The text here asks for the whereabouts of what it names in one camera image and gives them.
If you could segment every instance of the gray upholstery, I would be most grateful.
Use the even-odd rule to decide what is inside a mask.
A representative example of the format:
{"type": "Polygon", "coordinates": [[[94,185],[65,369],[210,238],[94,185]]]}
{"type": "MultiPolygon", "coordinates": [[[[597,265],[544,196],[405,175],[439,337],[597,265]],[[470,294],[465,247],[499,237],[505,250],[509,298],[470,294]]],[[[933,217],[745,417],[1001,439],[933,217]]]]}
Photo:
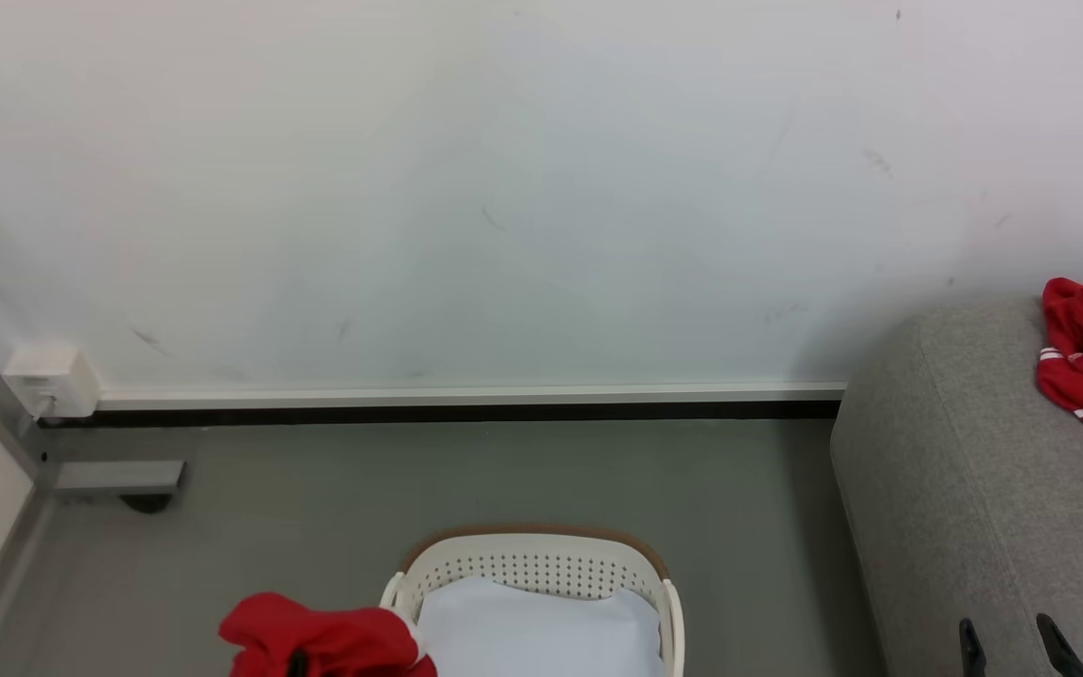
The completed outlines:
{"type": "Polygon", "coordinates": [[[902,326],[847,387],[838,485],[889,673],[958,677],[969,616],[990,676],[1054,676],[1035,614],[1083,659],[1083,425],[1039,393],[1038,300],[902,326]]]}

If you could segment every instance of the white stripe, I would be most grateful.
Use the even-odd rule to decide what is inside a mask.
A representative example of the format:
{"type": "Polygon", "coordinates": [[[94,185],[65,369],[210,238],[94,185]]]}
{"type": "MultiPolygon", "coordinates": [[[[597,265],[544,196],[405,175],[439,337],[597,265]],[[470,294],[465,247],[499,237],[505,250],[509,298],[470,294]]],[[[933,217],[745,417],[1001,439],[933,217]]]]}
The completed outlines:
{"type": "Polygon", "coordinates": [[[841,400],[843,381],[665,382],[640,386],[470,389],[129,390],[106,389],[102,411],[403,407],[447,404],[769,403],[841,400]]]}

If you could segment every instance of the white pillow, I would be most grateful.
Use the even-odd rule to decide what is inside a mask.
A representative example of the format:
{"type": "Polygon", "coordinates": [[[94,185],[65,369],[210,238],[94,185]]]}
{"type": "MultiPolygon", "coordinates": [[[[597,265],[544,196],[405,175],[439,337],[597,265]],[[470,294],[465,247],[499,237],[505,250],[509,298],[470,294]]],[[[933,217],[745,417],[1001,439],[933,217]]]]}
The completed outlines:
{"type": "Polygon", "coordinates": [[[439,677],[665,677],[658,612],[637,593],[571,600],[465,578],[417,623],[439,677]]]}

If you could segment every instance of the wall outlet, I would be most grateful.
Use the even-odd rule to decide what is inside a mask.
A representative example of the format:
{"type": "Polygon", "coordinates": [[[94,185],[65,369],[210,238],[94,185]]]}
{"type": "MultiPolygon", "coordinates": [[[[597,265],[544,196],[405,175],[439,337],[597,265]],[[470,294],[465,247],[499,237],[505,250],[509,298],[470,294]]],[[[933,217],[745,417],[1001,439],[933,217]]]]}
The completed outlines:
{"type": "Polygon", "coordinates": [[[35,417],[93,415],[102,393],[82,351],[64,343],[19,347],[3,369],[3,378],[35,417]]]}

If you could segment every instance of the white laundry basket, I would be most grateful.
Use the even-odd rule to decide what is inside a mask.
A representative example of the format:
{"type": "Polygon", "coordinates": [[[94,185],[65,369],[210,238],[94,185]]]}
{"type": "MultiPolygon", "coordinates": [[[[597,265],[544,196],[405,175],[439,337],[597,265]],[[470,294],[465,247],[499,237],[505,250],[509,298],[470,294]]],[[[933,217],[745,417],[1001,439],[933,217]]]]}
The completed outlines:
{"type": "Polygon", "coordinates": [[[658,612],[667,677],[683,675],[680,597],[658,554],[640,539],[599,529],[536,524],[443,531],[409,554],[379,606],[417,621],[426,595],[470,575],[574,599],[598,600],[619,588],[638,593],[658,612]]]}

